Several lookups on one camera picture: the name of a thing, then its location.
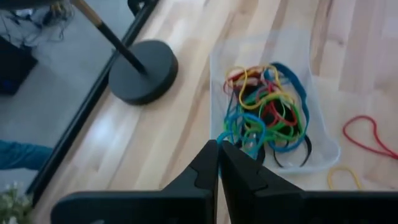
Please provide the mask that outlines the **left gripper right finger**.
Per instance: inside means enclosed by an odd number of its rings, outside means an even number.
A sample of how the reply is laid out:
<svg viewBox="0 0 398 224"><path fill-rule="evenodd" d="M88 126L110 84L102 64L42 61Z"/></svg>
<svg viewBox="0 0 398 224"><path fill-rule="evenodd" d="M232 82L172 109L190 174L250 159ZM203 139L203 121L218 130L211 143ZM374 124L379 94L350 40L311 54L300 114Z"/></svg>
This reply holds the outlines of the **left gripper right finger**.
<svg viewBox="0 0 398 224"><path fill-rule="evenodd" d="M231 223L397 224L397 192L303 190L227 141L220 172Z"/></svg>

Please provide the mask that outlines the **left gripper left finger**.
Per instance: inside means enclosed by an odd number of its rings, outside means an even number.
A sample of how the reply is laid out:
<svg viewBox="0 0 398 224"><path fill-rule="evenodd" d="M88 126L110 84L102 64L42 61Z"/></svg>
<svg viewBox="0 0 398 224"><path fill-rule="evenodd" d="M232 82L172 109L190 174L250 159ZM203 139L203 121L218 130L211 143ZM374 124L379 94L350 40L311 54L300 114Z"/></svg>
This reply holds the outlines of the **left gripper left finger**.
<svg viewBox="0 0 398 224"><path fill-rule="evenodd" d="M209 140L162 190L77 192L61 198L51 223L215 223L218 143Z"/></svg>

